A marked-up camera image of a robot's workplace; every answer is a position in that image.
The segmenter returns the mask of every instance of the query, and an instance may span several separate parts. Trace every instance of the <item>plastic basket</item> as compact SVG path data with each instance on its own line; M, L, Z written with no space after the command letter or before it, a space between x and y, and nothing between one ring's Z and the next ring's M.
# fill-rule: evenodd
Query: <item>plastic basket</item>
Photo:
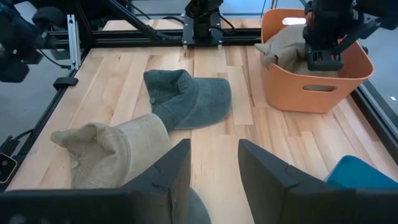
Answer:
M267 42L286 25L285 18L305 18L302 9L271 9L262 20L261 41ZM338 78L297 75L270 64L262 68L268 103L280 110L326 113L373 73L373 64L355 42L342 54L344 67ZM307 85L333 86L332 91L304 90Z

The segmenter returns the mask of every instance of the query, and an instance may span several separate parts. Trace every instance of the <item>blue object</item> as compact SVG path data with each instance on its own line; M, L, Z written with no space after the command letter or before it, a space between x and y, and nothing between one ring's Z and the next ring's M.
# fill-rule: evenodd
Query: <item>blue object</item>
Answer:
M398 189L398 183L354 156L344 156L326 178L338 188Z

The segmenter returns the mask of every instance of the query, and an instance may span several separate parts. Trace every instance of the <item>wooden tabletop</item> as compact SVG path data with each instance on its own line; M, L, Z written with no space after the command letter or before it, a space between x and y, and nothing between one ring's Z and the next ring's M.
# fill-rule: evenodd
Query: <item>wooden tabletop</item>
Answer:
M181 29L174 21L148 21L158 29ZM235 20L260 27L260 19ZM106 30L132 29L111 21ZM150 69L186 69L194 77L223 77L233 92L228 117L215 125L172 131L173 145L192 140L191 186L212 223L253 223L238 167L238 140L249 139L299 169L324 179L345 155L354 155L398 180L398 167L348 97L327 114L282 112L267 104L260 55L253 47L231 46L93 49L9 185L12 189L70 187L69 156L50 141L54 131L88 122L116 125L150 113L142 74Z

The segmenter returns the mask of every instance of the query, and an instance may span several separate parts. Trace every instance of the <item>tan bucket hat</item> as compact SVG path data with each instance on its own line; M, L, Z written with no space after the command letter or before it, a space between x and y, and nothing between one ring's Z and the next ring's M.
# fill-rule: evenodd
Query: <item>tan bucket hat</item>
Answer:
M69 151L73 189L120 187L170 150L166 128L155 114L115 127L89 123L57 131L51 141Z

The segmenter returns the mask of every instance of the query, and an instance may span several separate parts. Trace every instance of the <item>cap button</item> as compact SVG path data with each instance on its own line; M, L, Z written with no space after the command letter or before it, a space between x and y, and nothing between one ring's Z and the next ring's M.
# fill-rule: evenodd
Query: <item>cap button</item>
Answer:
M74 161L70 161L70 168L72 169L76 169L79 166L79 162L74 160Z

